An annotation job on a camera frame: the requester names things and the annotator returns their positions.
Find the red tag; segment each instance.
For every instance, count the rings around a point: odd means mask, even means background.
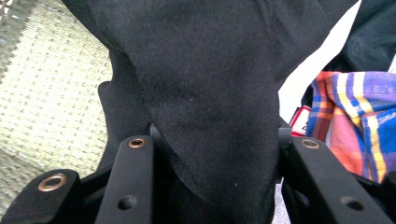
[[[311,108],[309,106],[304,105],[298,109],[290,122],[292,128],[291,136],[305,136],[306,124],[308,123],[310,114]]]

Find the wicker surface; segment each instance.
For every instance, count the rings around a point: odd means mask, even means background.
[[[44,171],[95,170],[106,145],[97,86],[111,78],[106,48],[60,1],[8,9],[0,21],[0,217]]]

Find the black fabric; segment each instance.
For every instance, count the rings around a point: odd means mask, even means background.
[[[108,155],[148,111],[173,150],[170,194],[189,192],[176,223],[270,221],[277,91],[356,0],[64,2],[112,55],[99,90]]]
[[[388,71],[396,54],[396,1],[362,0],[351,34],[326,70]]]

